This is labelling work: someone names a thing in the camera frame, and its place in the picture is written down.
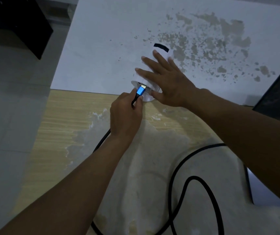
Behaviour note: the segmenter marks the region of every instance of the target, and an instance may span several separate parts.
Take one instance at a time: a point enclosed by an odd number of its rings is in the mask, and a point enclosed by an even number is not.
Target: floor
[[[12,217],[69,30],[62,25],[52,28],[41,60],[12,32],[0,30],[0,228]]]

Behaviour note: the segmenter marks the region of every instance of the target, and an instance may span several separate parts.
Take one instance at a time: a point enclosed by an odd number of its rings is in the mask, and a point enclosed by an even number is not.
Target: white cylindrical device
[[[151,52],[146,56],[150,59],[155,60],[154,56],[153,56],[153,50],[158,51],[163,58],[166,59],[166,61],[168,60],[169,57],[173,57],[173,51],[165,44],[163,43],[154,43],[152,44],[152,49]],[[143,70],[147,70],[147,71],[152,71],[145,63],[143,63],[143,67],[141,67]],[[154,100],[154,98],[152,96],[150,96],[150,91],[154,90],[154,91],[159,91],[160,87],[155,84],[154,82],[151,82],[147,79],[144,79],[142,76],[135,74],[134,75],[134,79],[131,81],[131,83],[134,85],[135,88],[139,88],[141,85],[145,85],[146,89],[145,92],[143,93],[143,101],[144,102],[150,102],[152,100]]]

